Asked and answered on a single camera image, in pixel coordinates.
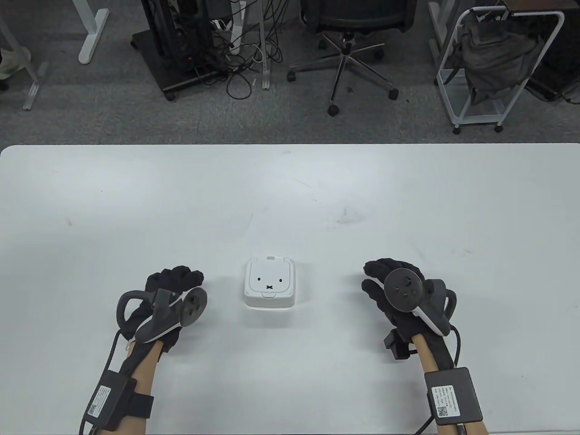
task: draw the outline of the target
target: gray bag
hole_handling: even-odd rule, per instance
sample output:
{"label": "gray bag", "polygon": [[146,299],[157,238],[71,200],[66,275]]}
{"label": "gray bag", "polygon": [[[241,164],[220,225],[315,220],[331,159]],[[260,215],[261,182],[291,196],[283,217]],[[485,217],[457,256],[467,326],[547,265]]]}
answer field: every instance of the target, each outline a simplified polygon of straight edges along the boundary
{"label": "gray bag", "polygon": [[508,95],[531,76],[544,46],[540,37],[529,37],[518,23],[479,22],[473,12],[458,29],[458,41],[449,57],[454,70],[445,84],[464,68],[472,104]]}

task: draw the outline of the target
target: forearm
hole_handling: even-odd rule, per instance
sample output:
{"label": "forearm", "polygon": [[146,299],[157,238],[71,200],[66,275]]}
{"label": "forearm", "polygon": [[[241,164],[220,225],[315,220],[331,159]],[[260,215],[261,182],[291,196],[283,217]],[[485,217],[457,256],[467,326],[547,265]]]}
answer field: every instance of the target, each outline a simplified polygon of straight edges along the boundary
{"label": "forearm", "polygon": [[[135,393],[146,394],[148,396],[151,394],[153,376],[155,375],[157,361],[159,361],[162,348],[163,343],[157,341],[147,357],[145,357],[145,359],[137,366],[135,372],[131,375],[133,379],[137,380]],[[108,430],[102,430],[99,432],[99,435],[145,435],[146,424],[147,420],[144,418],[126,416],[121,420],[116,431],[110,432]]]}
{"label": "forearm", "polygon": [[[415,335],[413,338],[413,344],[417,348],[417,353],[421,360],[421,365],[423,366],[423,372],[436,372],[439,370],[435,358],[425,341],[425,337],[422,335]],[[488,435],[487,428],[483,421],[474,423],[465,423],[465,429],[467,435]],[[439,435],[458,435],[456,425],[446,425],[437,426],[437,433]]]}

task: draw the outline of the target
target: gray carpet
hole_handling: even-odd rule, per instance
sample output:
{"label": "gray carpet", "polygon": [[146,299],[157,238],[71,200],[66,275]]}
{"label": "gray carpet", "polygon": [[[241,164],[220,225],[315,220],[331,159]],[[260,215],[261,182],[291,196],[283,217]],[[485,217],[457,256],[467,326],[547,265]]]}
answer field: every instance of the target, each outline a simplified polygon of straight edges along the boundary
{"label": "gray carpet", "polygon": [[[432,143],[580,142],[580,106],[553,106],[524,92],[501,134],[492,126],[468,126],[460,136],[433,86],[435,67],[427,40],[433,36],[426,1],[419,1],[413,29],[388,31],[371,41],[387,43],[376,63],[400,90],[397,101],[366,77],[347,71],[336,118],[326,114],[335,70],[308,72],[287,83],[290,61],[313,59],[316,41],[297,20],[290,22],[281,47],[284,64],[274,65],[272,86],[258,78],[249,99],[235,101],[225,85],[198,86],[168,103],[155,85],[131,34],[147,28],[139,0],[93,0],[93,10],[111,14],[88,65],[78,52],[84,28],[71,0],[3,2],[20,42],[38,60],[50,61],[46,83],[30,112],[21,109],[30,79],[20,72],[0,94],[0,149],[10,144],[178,144],[178,143]],[[232,83],[243,95],[247,85]]]}

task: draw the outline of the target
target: white wire cart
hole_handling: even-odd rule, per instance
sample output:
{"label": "white wire cart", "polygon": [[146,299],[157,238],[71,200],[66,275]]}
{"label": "white wire cart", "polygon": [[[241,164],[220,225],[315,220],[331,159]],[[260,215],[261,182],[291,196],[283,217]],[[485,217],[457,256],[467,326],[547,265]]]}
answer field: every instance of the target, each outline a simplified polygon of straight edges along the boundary
{"label": "white wire cart", "polygon": [[465,78],[465,71],[463,69],[459,70],[457,75],[446,85],[445,81],[452,73],[453,70],[445,69],[445,64],[449,55],[451,54],[454,43],[458,40],[458,28],[463,25],[464,18],[471,12],[475,13],[487,13],[487,12],[497,12],[504,11],[502,20],[512,17],[522,17],[522,16],[557,16],[558,24],[552,31],[552,34],[546,41],[542,51],[538,56],[538,60],[534,65],[534,70],[542,61],[544,54],[550,48],[550,45],[554,41],[555,37],[560,32],[562,25],[564,24],[564,13],[560,10],[544,10],[537,12],[510,12],[505,6],[479,6],[466,10],[461,14],[455,27],[453,29],[453,35],[449,40],[449,44],[445,50],[445,55],[441,60],[439,69],[437,72],[435,84],[439,86],[441,96],[443,97],[443,102],[449,114],[449,118],[454,125],[453,132],[458,135],[461,133],[461,126],[468,124],[496,124],[495,131],[501,133],[503,131],[503,122],[513,108],[517,99],[521,95],[529,79],[524,80],[521,84],[514,87],[514,89],[503,99],[486,100],[476,106],[471,104],[470,89],[467,85],[467,80]]}

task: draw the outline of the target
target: hand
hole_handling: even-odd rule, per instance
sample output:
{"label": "hand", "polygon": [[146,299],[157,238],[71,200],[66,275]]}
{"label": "hand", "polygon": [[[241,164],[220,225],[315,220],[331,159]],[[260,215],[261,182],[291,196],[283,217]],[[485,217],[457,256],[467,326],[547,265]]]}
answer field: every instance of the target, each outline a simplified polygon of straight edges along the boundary
{"label": "hand", "polygon": [[[157,289],[163,288],[175,293],[175,296],[171,299],[171,302],[179,297],[183,292],[188,291],[194,287],[200,286],[204,282],[204,274],[200,271],[191,271],[187,266],[177,266],[172,270],[163,269],[161,272],[154,273],[147,278],[145,283],[146,292],[156,292]],[[141,302],[139,308],[137,308],[127,319],[127,328],[121,333],[125,339],[130,340],[135,335],[135,331],[139,325],[153,314],[153,308],[148,302]],[[163,342],[163,351],[168,352],[179,338],[179,331],[181,328],[176,328],[173,331],[168,332],[164,336],[160,337],[159,340]]]}
{"label": "hand", "polygon": [[410,343],[411,338],[415,335],[433,334],[433,332],[419,317],[415,317],[412,313],[402,313],[396,310],[387,300],[383,283],[389,273],[400,268],[412,270],[421,278],[421,281],[425,281],[425,277],[418,267],[410,263],[393,260],[392,258],[383,258],[364,265],[364,273],[371,278],[379,280],[380,285],[374,280],[364,280],[361,287],[376,302],[376,306],[385,314],[393,326],[397,328],[401,338]]}

